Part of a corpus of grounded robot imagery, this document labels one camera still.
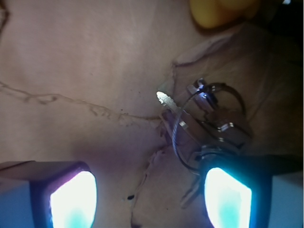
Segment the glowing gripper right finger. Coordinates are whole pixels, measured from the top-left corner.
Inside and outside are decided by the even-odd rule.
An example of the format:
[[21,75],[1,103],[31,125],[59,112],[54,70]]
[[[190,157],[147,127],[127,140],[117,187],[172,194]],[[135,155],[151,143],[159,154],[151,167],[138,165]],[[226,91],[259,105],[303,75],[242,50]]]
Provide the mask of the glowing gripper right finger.
[[202,183],[212,227],[303,227],[303,167],[297,155],[213,158]]

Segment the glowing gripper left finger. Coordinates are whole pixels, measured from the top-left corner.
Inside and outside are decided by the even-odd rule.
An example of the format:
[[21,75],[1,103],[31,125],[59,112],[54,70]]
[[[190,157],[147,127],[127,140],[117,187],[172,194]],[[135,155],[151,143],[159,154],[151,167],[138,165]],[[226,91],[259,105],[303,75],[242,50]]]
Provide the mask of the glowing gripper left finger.
[[82,161],[0,165],[2,228],[91,228],[96,207],[96,178]]

